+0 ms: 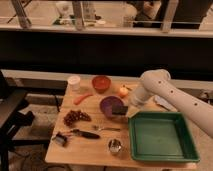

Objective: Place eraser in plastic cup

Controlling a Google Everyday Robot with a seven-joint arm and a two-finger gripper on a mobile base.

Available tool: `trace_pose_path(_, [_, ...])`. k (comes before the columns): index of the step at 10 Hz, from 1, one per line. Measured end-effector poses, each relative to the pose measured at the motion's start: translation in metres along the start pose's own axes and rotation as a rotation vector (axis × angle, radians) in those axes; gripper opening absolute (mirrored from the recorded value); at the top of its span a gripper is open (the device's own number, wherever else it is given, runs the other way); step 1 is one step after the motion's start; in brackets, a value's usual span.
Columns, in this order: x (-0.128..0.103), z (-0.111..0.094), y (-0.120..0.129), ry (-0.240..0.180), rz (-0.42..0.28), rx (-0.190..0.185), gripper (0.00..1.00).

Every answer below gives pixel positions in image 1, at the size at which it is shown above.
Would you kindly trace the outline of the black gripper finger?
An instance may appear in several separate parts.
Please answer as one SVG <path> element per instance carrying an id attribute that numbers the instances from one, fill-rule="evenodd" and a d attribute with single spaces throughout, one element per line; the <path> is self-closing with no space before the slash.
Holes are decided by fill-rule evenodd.
<path id="1" fill-rule="evenodd" d="M 112 114 L 113 115 L 125 115 L 127 113 L 127 110 L 128 110 L 127 106 L 113 106 Z"/>

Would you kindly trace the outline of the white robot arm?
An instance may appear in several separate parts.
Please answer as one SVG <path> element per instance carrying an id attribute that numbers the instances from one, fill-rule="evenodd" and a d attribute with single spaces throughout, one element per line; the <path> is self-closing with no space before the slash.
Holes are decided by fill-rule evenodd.
<path id="1" fill-rule="evenodd" d="M 137 87 L 130 93 L 124 116 L 132 118 L 152 95 L 158 95 L 213 139 L 213 106 L 176 88 L 170 79 L 170 73 L 165 69 L 145 71 Z"/>

